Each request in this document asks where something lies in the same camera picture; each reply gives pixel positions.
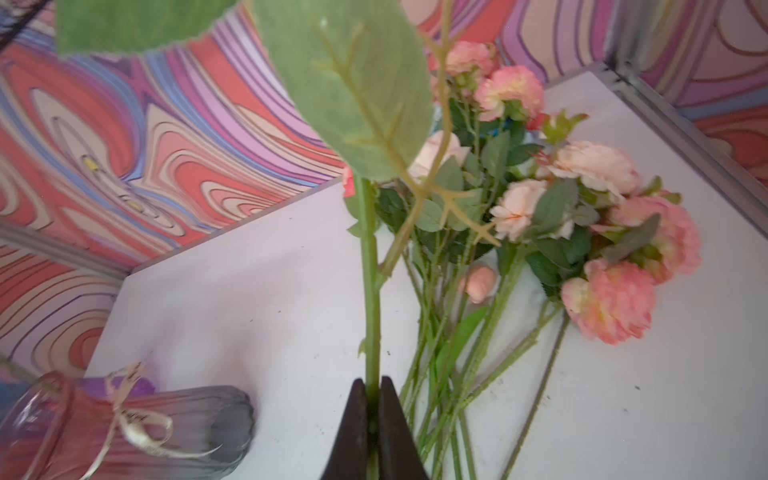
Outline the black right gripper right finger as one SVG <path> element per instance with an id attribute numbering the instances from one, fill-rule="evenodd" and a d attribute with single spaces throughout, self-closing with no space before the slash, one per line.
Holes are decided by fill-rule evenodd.
<path id="1" fill-rule="evenodd" d="M 379 478 L 428 480 L 390 377 L 381 378 L 379 393 Z"/>

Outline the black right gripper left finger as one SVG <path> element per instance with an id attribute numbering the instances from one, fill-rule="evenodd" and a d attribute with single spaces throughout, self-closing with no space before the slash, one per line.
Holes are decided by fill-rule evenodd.
<path id="1" fill-rule="evenodd" d="M 368 464 L 368 412 L 365 383 L 353 381 L 321 480 L 364 480 Z"/>

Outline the pink grey glass vase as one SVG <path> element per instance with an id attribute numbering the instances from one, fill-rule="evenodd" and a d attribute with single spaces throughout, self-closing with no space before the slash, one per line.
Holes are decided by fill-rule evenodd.
<path id="1" fill-rule="evenodd" d="M 112 380 L 123 376 L 117 390 Z M 29 385 L 1 419 L 4 479 L 222 479 L 255 433 L 249 396 L 208 386 L 131 397 L 138 366 L 105 379 L 106 398 L 59 372 Z"/>

